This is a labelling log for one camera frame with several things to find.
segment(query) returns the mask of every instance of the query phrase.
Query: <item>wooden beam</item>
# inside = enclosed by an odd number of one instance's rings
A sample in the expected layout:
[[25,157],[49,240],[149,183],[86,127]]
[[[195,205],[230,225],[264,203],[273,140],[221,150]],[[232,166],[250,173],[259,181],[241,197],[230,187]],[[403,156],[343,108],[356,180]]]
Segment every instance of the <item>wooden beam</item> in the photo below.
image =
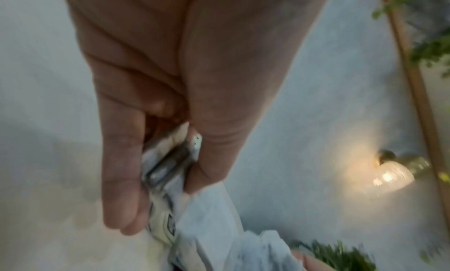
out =
[[[388,19],[397,43],[398,52],[402,59],[403,70],[411,89],[414,105],[419,116],[422,133],[424,135],[434,173],[436,176],[440,173],[447,173],[448,170],[442,154],[435,119],[428,100],[427,89],[423,82],[422,74],[418,67],[411,66],[408,59],[412,43],[406,30],[406,23],[404,21],[404,16],[402,15],[402,10],[394,10],[392,13],[388,14]],[[447,228],[450,231],[450,185],[439,179],[439,177],[436,178]]]

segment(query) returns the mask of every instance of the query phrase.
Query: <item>hand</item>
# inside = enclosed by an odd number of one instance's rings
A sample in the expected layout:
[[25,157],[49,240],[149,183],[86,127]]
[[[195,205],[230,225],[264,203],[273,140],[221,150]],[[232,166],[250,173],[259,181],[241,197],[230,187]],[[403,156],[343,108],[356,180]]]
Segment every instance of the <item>hand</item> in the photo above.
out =
[[292,256],[303,262],[303,267],[307,271],[336,271],[322,261],[315,259],[314,257],[294,250],[291,250],[291,253]]
[[67,0],[93,73],[104,222],[148,219],[142,146],[189,120],[202,135],[188,193],[223,180],[325,0]]

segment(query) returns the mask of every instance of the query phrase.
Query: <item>gray wall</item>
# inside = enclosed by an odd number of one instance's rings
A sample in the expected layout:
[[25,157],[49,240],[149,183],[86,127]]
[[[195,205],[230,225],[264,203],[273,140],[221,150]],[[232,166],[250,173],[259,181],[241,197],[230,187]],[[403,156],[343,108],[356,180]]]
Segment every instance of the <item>gray wall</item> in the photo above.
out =
[[244,228],[363,243],[380,270],[431,270],[419,251],[448,246],[434,179],[357,190],[379,149],[426,155],[389,24],[371,19],[380,1],[329,0],[225,186]]

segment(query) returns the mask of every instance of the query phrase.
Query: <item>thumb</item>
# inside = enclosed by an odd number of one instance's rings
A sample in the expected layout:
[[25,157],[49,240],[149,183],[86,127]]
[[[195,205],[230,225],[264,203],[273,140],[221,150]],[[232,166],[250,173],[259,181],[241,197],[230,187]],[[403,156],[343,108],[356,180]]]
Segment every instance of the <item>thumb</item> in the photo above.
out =
[[190,169],[184,190],[188,194],[224,180],[235,162],[245,140],[217,142],[202,139],[198,161]]

